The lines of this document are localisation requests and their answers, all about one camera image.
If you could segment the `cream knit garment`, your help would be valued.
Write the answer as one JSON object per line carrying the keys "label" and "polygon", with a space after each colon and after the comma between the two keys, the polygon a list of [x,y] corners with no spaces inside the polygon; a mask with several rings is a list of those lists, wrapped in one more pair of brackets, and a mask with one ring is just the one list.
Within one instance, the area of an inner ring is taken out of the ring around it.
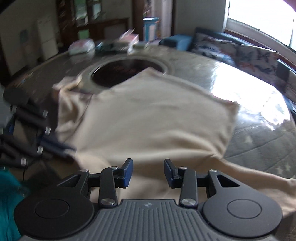
{"label": "cream knit garment", "polygon": [[74,92],[80,81],[65,77],[52,87],[58,102],[56,135],[76,149],[70,156],[91,173],[133,159],[132,179],[119,199],[177,199],[164,175],[169,158],[198,173],[221,171],[275,200],[284,216],[295,213],[294,178],[224,159],[237,102],[152,68],[99,94]]}

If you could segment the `white refrigerator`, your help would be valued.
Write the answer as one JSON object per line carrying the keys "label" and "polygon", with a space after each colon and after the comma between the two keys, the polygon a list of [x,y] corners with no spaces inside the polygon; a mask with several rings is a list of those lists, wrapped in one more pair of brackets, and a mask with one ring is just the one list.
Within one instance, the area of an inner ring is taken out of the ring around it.
{"label": "white refrigerator", "polygon": [[37,28],[43,58],[44,60],[48,60],[58,54],[56,34],[51,16],[37,20]]}

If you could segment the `round induction cooktop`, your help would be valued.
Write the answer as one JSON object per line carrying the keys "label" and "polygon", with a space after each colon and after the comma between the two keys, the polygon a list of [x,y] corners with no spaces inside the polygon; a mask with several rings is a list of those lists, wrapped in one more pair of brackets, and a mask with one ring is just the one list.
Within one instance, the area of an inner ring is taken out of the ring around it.
{"label": "round induction cooktop", "polygon": [[78,86],[87,92],[99,93],[118,85],[147,68],[163,75],[173,74],[172,64],[157,57],[145,55],[115,55],[98,61],[79,73]]}

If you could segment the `grey star quilted tablecloth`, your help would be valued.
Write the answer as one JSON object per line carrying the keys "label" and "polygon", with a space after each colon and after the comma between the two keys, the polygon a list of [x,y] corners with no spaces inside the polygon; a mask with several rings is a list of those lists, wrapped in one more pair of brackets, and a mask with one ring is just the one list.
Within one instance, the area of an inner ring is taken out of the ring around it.
{"label": "grey star quilted tablecloth", "polygon": [[48,110],[81,161],[198,165],[197,153],[295,178],[295,122],[273,86],[227,64],[168,47],[61,54],[15,80]]}

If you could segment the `teal flat device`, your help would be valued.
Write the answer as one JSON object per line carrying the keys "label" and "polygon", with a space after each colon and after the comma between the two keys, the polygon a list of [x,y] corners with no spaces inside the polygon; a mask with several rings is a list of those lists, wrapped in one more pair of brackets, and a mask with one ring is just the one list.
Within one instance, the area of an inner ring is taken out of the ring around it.
{"label": "teal flat device", "polygon": [[96,43],[95,51],[99,53],[111,53],[118,52],[118,49],[115,47],[113,41],[105,40]]}

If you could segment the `dark wooden display cabinet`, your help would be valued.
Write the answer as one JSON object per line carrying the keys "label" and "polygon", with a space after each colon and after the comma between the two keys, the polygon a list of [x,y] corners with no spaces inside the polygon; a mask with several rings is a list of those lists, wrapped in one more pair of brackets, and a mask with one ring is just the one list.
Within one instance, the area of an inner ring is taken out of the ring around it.
{"label": "dark wooden display cabinet", "polygon": [[130,28],[131,1],[55,1],[60,41],[113,40]]}

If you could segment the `pink tissue box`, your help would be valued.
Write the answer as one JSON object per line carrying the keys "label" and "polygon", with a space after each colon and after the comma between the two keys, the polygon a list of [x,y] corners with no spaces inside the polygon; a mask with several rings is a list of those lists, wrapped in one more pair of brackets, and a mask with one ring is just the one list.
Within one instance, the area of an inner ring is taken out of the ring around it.
{"label": "pink tissue box", "polygon": [[134,29],[127,30],[116,41],[116,44],[121,47],[132,47],[139,42],[139,35],[134,33]]}

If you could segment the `butterfly pillow lying flat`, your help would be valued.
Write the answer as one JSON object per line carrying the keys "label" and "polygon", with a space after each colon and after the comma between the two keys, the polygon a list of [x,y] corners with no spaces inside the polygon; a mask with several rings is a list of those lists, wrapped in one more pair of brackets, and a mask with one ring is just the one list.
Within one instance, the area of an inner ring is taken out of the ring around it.
{"label": "butterfly pillow lying flat", "polygon": [[191,52],[235,67],[237,46],[236,43],[229,40],[196,33]]}

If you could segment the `butterfly pillow upright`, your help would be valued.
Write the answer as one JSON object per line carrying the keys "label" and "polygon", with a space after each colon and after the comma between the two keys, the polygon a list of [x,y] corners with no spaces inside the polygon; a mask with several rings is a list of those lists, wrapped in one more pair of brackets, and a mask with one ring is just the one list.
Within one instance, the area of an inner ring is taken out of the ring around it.
{"label": "butterfly pillow upright", "polygon": [[236,65],[241,70],[267,83],[277,79],[279,53],[252,45],[239,45]]}

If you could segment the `blue corner sofa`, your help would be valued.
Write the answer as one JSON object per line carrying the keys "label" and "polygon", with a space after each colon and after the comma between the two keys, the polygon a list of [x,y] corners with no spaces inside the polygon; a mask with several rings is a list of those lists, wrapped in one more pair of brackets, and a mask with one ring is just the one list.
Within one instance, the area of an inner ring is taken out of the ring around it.
{"label": "blue corner sofa", "polygon": [[194,35],[174,35],[162,39],[160,45],[188,51],[236,67],[276,87],[295,103],[295,69],[281,55],[227,33],[196,28]]}

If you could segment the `light blue small cabinet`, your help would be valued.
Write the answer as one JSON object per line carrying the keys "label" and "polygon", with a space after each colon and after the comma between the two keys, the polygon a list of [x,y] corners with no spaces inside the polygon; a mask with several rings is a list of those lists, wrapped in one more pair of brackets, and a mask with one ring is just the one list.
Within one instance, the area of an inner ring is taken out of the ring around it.
{"label": "light blue small cabinet", "polygon": [[160,18],[158,17],[145,17],[144,22],[144,41],[153,42],[157,39],[157,27]]}

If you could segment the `window with green frame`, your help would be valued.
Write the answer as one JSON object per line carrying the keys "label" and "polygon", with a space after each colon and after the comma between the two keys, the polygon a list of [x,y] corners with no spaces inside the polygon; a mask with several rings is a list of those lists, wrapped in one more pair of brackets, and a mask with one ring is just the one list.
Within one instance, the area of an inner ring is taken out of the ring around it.
{"label": "window with green frame", "polygon": [[295,50],[295,10],[285,1],[231,0],[228,17]]}

